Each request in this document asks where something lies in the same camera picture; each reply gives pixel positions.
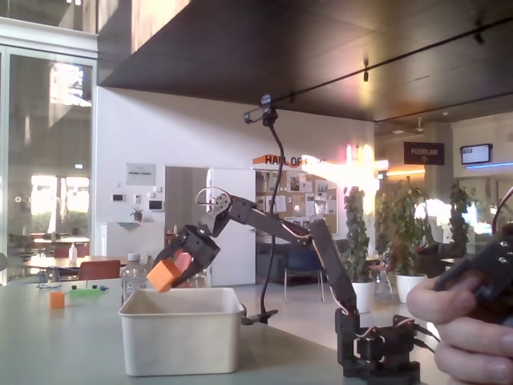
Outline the person's right hand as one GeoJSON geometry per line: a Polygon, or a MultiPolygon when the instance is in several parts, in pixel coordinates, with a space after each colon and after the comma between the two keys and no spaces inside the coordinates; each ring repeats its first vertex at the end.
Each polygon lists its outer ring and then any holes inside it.
{"type": "Polygon", "coordinates": [[[414,317],[437,328],[438,369],[452,384],[511,384],[512,329],[470,317],[480,279],[467,276],[446,291],[436,291],[435,282],[431,278],[416,285],[406,305],[414,317]]]}

